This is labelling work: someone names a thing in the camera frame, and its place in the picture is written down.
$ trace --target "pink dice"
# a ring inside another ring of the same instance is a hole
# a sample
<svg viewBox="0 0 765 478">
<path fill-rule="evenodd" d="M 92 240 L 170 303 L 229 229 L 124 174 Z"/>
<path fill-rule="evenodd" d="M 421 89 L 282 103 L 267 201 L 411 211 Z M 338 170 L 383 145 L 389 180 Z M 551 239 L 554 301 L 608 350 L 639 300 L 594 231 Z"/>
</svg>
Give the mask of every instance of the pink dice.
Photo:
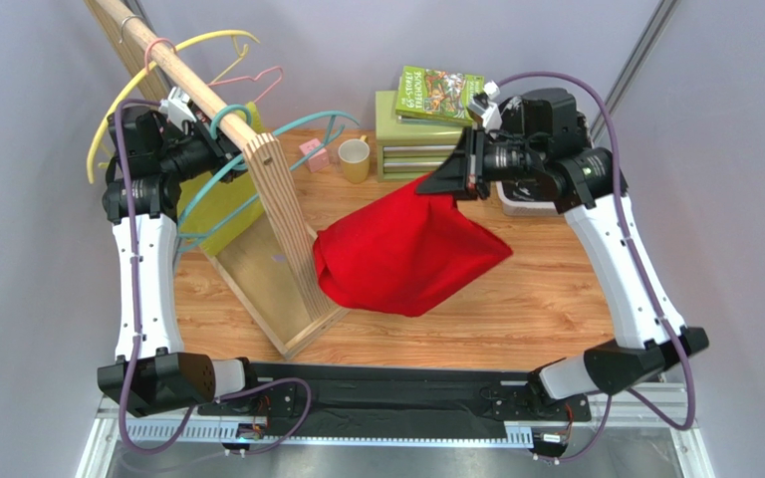
<svg viewBox="0 0 765 478">
<path fill-rule="evenodd" d="M 312 149 L 315 149 L 316 147 L 320 146 L 321 142 L 317 139 L 312 139 L 310 141 L 306 141 L 303 144 L 300 145 L 300 150 L 303 152 L 303 155 L 309 154 Z M 327 152 L 327 149 L 325 147 L 322 147 L 318 152 L 315 153 L 314 156 L 310 157 L 308 161 L 306 161 L 306 166 L 309 167 L 309 170 L 312 172 L 320 171 L 321 169 L 327 167 L 327 165 L 330 164 L 330 154 Z"/>
</svg>

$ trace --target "cup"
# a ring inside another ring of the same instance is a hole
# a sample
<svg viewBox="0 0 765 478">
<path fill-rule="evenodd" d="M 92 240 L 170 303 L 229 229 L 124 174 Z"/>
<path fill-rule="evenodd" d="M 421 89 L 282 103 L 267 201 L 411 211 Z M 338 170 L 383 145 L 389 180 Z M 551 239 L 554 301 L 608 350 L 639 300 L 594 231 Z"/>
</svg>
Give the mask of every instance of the cup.
<svg viewBox="0 0 765 478">
<path fill-rule="evenodd" d="M 371 147 L 361 139 L 348 139 L 339 146 L 339 161 L 345 178 L 359 184 L 371 169 Z"/>
</svg>

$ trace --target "red towel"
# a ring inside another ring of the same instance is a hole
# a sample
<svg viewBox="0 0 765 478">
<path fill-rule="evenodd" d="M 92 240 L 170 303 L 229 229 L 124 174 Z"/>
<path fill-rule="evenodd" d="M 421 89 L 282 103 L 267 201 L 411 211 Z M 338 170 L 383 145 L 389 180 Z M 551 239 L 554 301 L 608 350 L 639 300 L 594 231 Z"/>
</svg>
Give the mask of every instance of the red towel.
<svg viewBox="0 0 765 478">
<path fill-rule="evenodd" d="M 417 317 L 512 255 L 452 197 L 415 194 L 423 180 L 318 233 L 318 282 L 337 304 Z"/>
</svg>

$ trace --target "wooden clothing rack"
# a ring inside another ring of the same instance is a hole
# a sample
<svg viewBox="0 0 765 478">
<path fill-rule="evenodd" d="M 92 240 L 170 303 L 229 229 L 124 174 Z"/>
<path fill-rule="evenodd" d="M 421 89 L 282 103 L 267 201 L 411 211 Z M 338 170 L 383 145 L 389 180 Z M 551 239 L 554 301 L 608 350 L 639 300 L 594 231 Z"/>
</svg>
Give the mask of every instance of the wooden clothing rack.
<svg viewBox="0 0 765 478">
<path fill-rule="evenodd" d="M 155 33 L 119 0 L 85 1 L 133 73 L 134 49 L 143 54 Z M 118 35 L 125 39 L 119 45 Z M 150 57 L 210 118 L 226 107 L 168 45 L 154 45 Z M 156 84 L 149 88 L 150 96 L 161 91 Z M 244 151 L 265 214 L 209 260 L 279 353 L 290 359 L 348 310 L 318 287 L 312 255 L 316 233 L 303 217 L 279 140 L 255 132 L 238 115 L 224 116 L 219 126 Z"/>
</svg>

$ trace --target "wooden table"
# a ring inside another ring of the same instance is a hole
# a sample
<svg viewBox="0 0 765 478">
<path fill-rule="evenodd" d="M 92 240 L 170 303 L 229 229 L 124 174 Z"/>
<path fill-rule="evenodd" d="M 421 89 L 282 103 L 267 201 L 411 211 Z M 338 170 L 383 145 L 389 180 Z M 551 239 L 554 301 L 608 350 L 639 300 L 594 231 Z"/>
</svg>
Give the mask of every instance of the wooden table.
<svg viewBox="0 0 765 478">
<path fill-rule="evenodd" d="M 342 138 L 358 135 L 345 131 Z M 308 131 L 280 136 L 290 163 L 311 137 Z M 374 151 L 372 134 L 370 141 Z M 371 170 L 365 183 L 353 185 L 332 167 L 314 174 L 298 168 L 294 179 L 309 224 L 324 229 L 403 185 L 379 183 Z M 460 210 L 506 241 L 514 255 L 423 317 L 351 311 L 292 361 L 529 370 L 612 336 L 601 287 L 565 220 L 505 216 L 495 197 L 461 203 Z M 199 251 L 182 258 L 176 309 L 189 352 L 282 360 Z"/>
</svg>

